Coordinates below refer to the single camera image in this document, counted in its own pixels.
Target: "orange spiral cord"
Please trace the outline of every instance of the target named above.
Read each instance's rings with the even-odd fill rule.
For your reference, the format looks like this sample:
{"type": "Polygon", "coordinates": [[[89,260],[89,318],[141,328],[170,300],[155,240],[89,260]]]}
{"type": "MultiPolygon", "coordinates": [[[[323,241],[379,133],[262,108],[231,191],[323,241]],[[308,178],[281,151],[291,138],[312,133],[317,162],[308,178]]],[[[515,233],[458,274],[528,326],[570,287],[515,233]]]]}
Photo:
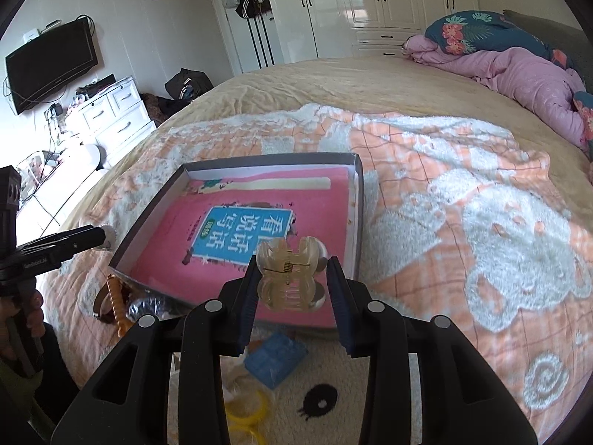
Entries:
{"type": "Polygon", "coordinates": [[[123,303],[122,283],[117,276],[110,275],[107,278],[107,290],[109,299],[112,302],[113,314],[117,323],[117,335],[122,338],[132,327],[133,323],[126,316],[126,307],[123,303]]]}

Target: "drawer handle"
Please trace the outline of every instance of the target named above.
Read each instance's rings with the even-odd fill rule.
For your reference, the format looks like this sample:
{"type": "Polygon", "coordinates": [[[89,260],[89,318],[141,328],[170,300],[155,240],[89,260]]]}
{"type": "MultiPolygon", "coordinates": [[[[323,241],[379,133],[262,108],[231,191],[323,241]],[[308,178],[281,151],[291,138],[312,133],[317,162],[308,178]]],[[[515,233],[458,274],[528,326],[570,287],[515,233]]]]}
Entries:
{"type": "Polygon", "coordinates": [[[117,133],[119,134],[120,132],[123,132],[124,130],[126,130],[130,125],[132,125],[132,122],[128,122],[126,125],[124,125],[121,129],[119,129],[117,131],[117,133]]]}

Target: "flat screen tv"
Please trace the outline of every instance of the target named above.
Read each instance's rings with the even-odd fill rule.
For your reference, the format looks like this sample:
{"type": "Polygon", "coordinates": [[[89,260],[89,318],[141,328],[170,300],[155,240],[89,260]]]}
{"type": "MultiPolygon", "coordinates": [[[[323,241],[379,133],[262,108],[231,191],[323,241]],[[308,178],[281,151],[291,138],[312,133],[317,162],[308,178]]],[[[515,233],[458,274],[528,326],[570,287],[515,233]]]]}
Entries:
{"type": "Polygon", "coordinates": [[[8,84],[17,114],[38,103],[97,65],[87,18],[58,26],[6,57],[8,84]]]}

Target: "blue label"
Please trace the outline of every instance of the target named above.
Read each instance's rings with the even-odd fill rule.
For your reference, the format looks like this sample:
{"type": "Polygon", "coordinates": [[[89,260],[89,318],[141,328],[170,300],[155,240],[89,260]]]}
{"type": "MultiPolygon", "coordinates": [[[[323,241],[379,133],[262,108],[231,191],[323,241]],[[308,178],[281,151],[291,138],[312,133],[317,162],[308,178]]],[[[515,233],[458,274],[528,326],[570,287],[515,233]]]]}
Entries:
{"type": "Polygon", "coordinates": [[[286,237],[291,224],[289,209],[216,206],[202,221],[192,254],[247,265],[260,241],[286,237]]]}

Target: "box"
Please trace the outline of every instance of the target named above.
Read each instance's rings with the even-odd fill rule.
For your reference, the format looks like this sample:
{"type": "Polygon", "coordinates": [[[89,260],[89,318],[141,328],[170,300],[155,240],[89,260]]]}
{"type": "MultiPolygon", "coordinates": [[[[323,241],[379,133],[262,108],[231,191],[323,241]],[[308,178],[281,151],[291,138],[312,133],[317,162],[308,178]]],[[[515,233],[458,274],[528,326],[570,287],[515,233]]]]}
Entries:
{"type": "MultiPolygon", "coordinates": [[[[276,154],[182,165],[125,236],[110,263],[133,285],[196,306],[244,275],[257,244],[286,237],[297,249],[312,235],[357,279],[364,205],[356,154],[276,154]]],[[[325,288],[325,273],[315,279],[325,288]]],[[[327,299],[317,310],[256,319],[335,327],[327,299]]]]}

